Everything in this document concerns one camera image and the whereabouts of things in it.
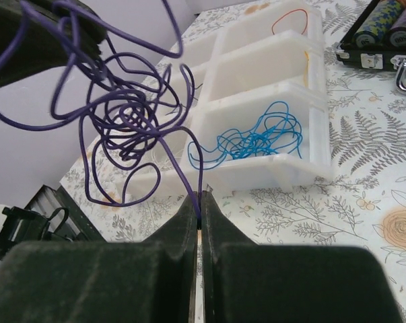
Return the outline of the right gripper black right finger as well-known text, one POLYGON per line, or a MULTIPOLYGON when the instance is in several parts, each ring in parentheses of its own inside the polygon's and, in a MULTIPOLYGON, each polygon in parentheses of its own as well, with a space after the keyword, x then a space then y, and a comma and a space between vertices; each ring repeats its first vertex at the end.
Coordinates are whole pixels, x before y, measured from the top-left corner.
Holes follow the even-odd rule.
POLYGON ((201 195, 206 322, 400 322, 386 275, 355 246, 260 245, 201 195))

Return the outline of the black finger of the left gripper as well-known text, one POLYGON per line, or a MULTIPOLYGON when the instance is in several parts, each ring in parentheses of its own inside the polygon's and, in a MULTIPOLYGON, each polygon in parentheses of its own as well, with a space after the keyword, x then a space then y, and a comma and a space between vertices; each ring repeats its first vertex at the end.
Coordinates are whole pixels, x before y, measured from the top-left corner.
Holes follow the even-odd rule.
MULTIPOLYGON (((19 1, 0 1, 0 56, 17 35, 23 18, 19 1)), ((102 26, 79 18, 80 44, 91 58, 100 56, 99 44, 107 36, 102 26)), ((60 42, 37 22, 30 22, 22 43, 0 69, 0 88, 51 68, 66 65, 60 42)))

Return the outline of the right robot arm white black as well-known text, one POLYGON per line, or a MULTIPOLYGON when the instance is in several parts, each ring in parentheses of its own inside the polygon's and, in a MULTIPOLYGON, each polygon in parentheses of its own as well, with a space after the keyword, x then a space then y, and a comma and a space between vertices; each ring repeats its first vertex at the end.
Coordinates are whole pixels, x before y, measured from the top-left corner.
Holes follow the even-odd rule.
POLYGON ((76 240, 4 208, 0 322, 193 322, 197 260, 206 322, 400 322, 382 267, 347 246, 259 245, 212 194, 138 243, 76 240))

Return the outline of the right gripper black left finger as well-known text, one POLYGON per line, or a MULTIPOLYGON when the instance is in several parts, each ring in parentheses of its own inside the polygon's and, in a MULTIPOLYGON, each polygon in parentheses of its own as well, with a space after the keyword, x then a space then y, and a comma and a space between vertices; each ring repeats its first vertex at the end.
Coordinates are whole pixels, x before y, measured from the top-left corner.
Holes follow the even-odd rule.
POLYGON ((142 242, 24 242, 0 266, 0 322, 192 322, 196 261, 190 199, 142 242))

